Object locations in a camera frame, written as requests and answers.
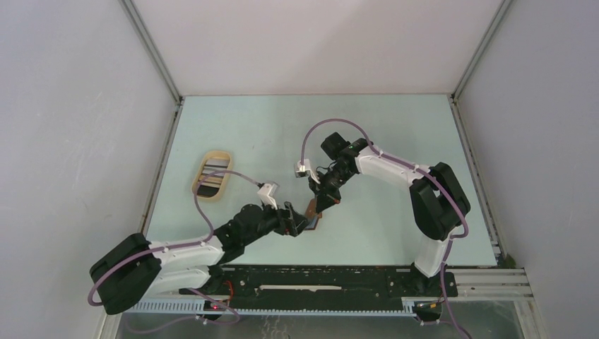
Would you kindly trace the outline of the oval wooden tray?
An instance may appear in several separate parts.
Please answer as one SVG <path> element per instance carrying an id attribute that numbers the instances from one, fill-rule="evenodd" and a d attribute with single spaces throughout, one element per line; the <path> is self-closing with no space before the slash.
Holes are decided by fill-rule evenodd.
<path id="1" fill-rule="evenodd" d="M 202 201 L 218 201 L 222 198 L 232 169 L 232 156 L 224 150 L 208 151 L 200 162 L 191 191 Z"/>

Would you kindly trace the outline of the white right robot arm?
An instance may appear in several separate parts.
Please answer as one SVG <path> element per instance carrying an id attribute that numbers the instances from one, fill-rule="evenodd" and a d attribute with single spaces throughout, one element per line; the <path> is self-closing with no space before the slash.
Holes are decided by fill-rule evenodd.
<path id="1" fill-rule="evenodd" d="M 340 188 L 358 174 L 380 179 L 404 189 L 410 196 L 415 224 L 422 233 L 421 248 L 414 260 L 417 269 L 410 279 L 413 290 L 429 295 L 439 286 L 437 273 L 447 260 L 456 228 L 465 226 L 470 202 L 453 170 L 446 163 L 420 166 L 385 153 L 364 136 L 354 142 L 335 132 L 321 144 L 332 165 L 321 172 L 302 157 L 297 177 L 308 177 L 316 212 L 341 201 Z"/>

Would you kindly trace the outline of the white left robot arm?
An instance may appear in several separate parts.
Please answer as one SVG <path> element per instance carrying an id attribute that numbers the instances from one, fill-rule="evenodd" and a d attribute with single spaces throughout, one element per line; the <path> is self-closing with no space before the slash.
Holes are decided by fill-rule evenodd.
<path id="1" fill-rule="evenodd" d="M 272 232 L 296 237 L 311 223 L 311 218 L 300 215 L 289 202 L 277 209 L 247 204 L 204 237 L 150 242 L 143 234 L 133 233 L 90 268 L 100 299 L 89 302 L 115 315 L 163 292 L 200 288 L 215 294 L 223 285 L 221 265 L 240 257 L 250 244 Z"/>

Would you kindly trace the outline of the brown leather card holder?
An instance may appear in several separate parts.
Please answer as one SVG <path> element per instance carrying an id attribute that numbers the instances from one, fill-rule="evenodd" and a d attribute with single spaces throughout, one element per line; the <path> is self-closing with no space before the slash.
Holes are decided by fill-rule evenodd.
<path id="1" fill-rule="evenodd" d="M 322 213 L 316 212 L 316 199 L 313 198 L 304 212 L 304 217 L 307 219 L 307 225 L 304 228 L 304 231 L 312 231 L 315 230 L 319 224 L 320 219 L 322 219 Z"/>

